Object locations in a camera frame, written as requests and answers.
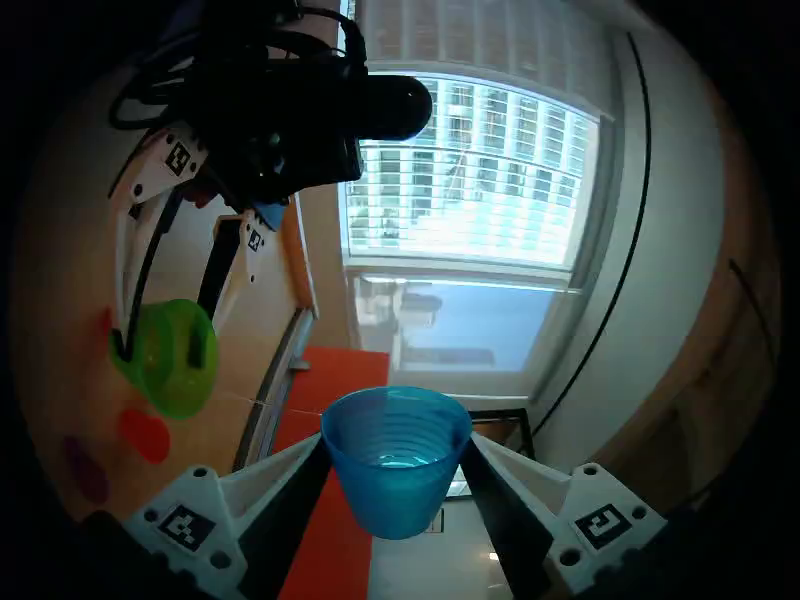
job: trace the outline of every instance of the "table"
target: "table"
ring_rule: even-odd
[[[281,340],[297,326],[298,312],[316,311],[295,202],[281,232],[267,237],[256,283],[240,295],[219,335],[219,371],[208,403],[190,419],[164,419],[171,435],[168,458],[152,465],[120,439],[116,422],[122,410],[156,414],[112,366],[104,334],[113,297],[107,195],[143,133],[106,125],[108,105],[129,76],[121,70],[98,83],[51,130],[20,207],[12,259],[17,397],[39,461],[75,519],[98,508],[124,519],[193,464],[230,472],[254,416],[253,400],[259,392],[267,395],[265,373]],[[203,209],[181,206],[159,246],[145,303],[196,299],[212,226],[230,212],[220,199]],[[110,493],[101,506],[75,484],[62,450],[67,436],[106,473]]]

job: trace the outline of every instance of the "white wall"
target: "white wall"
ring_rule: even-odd
[[[369,600],[510,600],[500,563],[472,500],[444,503],[443,533],[372,540]]]
[[[539,460],[570,470],[633,415],[690,331],[721,242],[724,181],[707,83],[688,55],[657,33],[634,34],[647,78],[652,165],[637,249],[616,308],[572,390],[535,440]],[[561,367],[529,413],[539,422],[574,373],[622,272],[644,171],[644,109],[632,52],[617,40],[625,148],[618,214],[595,291]]]

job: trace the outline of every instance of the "window blind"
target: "window blind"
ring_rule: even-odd
[[[434,103],[422,132],[362,142],[364,174],[346,189],[350,255],[570,269],[597,124],[520,92],[420,80]]]

